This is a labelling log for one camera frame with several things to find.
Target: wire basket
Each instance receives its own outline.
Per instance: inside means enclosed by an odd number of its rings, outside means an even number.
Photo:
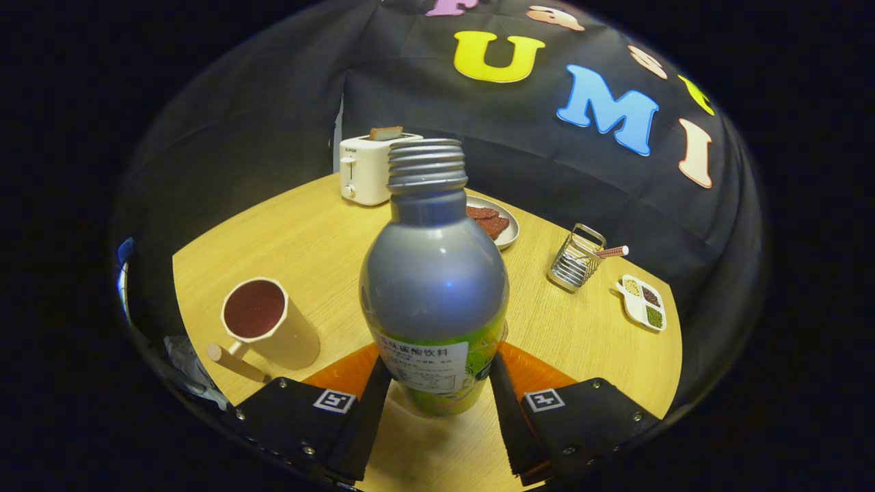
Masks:
[[[580,233],[586,233],[596,241],[591,241]],[[603,250],[606,244],[603,235],[584,224],[574,224],[571,234],[553,258],[547,277],[566,291],[576,292],[599,268],[602,258],[596,256],[596,253]]]

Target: felt letter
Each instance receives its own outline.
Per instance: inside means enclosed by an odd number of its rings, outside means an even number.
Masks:
[[[473,9],[477,6],[477,2],[478,0],[436,0],[434,8],[425,12],[425,15],[429,17],[460,16],[465,13],[459,8],[460,5]]]
[[[687,178],[701,187],[710,188],[712,183],[711,176],[708,175],[708,144],[711,143],[711,135],[683,118],[678,121],[687,131],[687,157],[677,166]]]
[[[642,67],[645,67],[647,70],[658,75],[659,78],[664,81],[669,79],[669,76],[665,74],[665,70],[662,70],[662,63],[656,61],[656,58],[644,53],[641,49],[632,45],[629,45],[629,51],[632,52],[632,58],[638,63],[641,63]]]
[[[534,20],[546,22],[547,24],[558,24],[562,27],[567,27],[573,31],[582,31],[584,27],[578,24],[578,20],[568,12],[558,11],[550,7],[539,7],[532,5],[531,10],[526,12],[526,15]]]
[[[487,45],[498,37],[491,32],[460,31],[455,36],[458,39],[456,57],[453,64],[463,75],[479,81],[517,82],[525,79],[535,65],[535,52],[543,48],[544,43],[537,39],[523,36],[510,36],[508,41],[514,44],[514,57],[506,67],[490,67],[483,59],[487,54]]]
[[[650,124],[659,104],[637,90],[630,90],[614,100],[611,89],[598,72],[579,65],[566,65],[565,68],[574,75],[574,84],[568,105],[556,115],[568,123],[587,127],[592,121],[587,117],[586,109],[592,106],[599,133],[607,133],[624,120],[622,128],[614,132],[614,139],[641,156],[650,155]]]
[[[684,79],[680,75],[678,75],[677,78],[681,79],[683,83],[687,84],[687,90],[689,90],[689,95],[693,96],[693,101],[698,102],[699,106],[702,106],[702,109],[704,109],[709,115],[714,116],[714,109],[711,109],[706,103],[706,101],[711,101],[708,100],[708,97],[702,94],[702,91],[699,90],[698,87],[696,87],[696,84]]]

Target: toaster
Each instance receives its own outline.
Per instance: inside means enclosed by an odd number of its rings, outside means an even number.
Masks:
[[[370,135],[341,141],[340,196],[362,205],[378,205],[388,200],[389,146],[421,138],[402,133],[398,138],[382,141],[372,140]]]

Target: letter m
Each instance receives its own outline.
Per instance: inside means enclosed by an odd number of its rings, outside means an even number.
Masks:
[[[630,90],[615,101],[611,89],[598,72],[578,65],[565,68],[574,75],[574,84],[568,105],[556,115],[568,123],[587,127],[592,121],[587,117],[586,109],[592,106],[599,133],[607,133],[625,119],[622,128],[614,132],[614,138],[620,145],[644,157],[650,155],[650,124],[659,105],[637,90]]]

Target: plastic bottle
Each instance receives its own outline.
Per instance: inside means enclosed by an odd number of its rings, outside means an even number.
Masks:
[[[360,302],[382,360],[416,408],[471,408],[483,390],[508,306],[495,243],[466,213],[461,143],[393,144],[392,219],[361,266]]]

